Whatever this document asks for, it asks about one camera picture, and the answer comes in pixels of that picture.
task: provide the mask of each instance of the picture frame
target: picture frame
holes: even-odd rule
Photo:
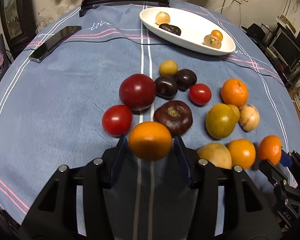
[[[0,0],[4,36],[15,59],[36,36],[32,0]]]

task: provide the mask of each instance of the desk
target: desk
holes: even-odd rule
[[[18,223],[58,166],[86,165],[117,144],[117,138],[104,132],[101,120],[109,107],[121,104],[120,84],[135,73],[144,73],[155,80],[159,77],[159,65],[168,59],[176,61],[179,69],[193,70],[198,83],[208,85],[212,92],[211,100],[203,107],[194,106],[187,91],[179,91],[175,97],[184,101],[193,115],[193,125],[182,136],[187,147],[197,149],[212,142],[205,130],[205,115],[212,106],[221,103],[220,88],[224,82],[237,78],[248,87],[248,104],[258,109],[261,121],[249,133],[237,124],[229,137],[218,142],[227,144],[246,138],[259,144],[265,136],[274,134],[280,137],[286,152],[300,153],[300,125],[295,108],[260,49],[218,12],[183,1],[171,0],[170,6],[214,22],[233,37],[236,50],[230,55],[212,57],[171,46],[141,24],[138,15],[148,7],[146,4],[99,6],[88,10],[84,17],[79,17],[79,8],[62,16],[42,30],[8,68],[0,83],[0,204]],[[81,25],[82,30],[41,63],[28,60],[32,49],[49,34],[68,25]],[[166,100],[156,98],[152,110],[133,116],[133,126],[140,120],[150,121],[153,110],[164,103]],[[128,153],[118,182],[113,189],[105,190],[116,239],[133,238],[139,177],[138,239],[148,237],[151,188],[154,189],[153,239],[185,239],[188,233],[196,192],[181,181],[173,153],[152,165],[150,168],[149,162],[138,161]],[[273,185],[256,167],[247,173],[274,204]],[[283,168],[282,172],[295,185],[288,170]],[[219,193],[218,217],[223,218],[223,191]],[[78,189],[78,227],[84,234],[81,197],[82,191]],[[222,228],[220,219],[216,233],[220,234]]]

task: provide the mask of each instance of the smartphone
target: smartphone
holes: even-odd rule
[[[69,38],[72,34],[81,30],[81,26],[67,26],[61,31],[54,34],[48,40],[44,42],[39,48],[37,48],[30,56],[29,60],[40,63],[47,57],[51,52],[54,51],[63,41]]]

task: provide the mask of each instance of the computer monitor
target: computer monitor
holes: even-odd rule
[[[295,60],[300,61],[300,50],[284,32],[279,33],[271,47],[288,66],[292,66]]]

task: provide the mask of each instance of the tangerine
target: tangerine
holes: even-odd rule
[[[169,153],[172,147],[172,137],[163,124],[142,122],[132,129],[128,144],[136,157],[156,161]]]
[[[221,98],[225,104],[231,104],[238,108],[248,101],[249,92],[246,85],[239,79],[227,80],[221,88]]]
[[[259,145],[260,160],[268,160],[274,166],[278,165],[281,159],[281,140],[276,135],[265,137]]]
[[[250,168],[256,159],[256,149],[252,142],[246,139],[234,140],[228,144],[232,165],[239,165],[244,170]]]

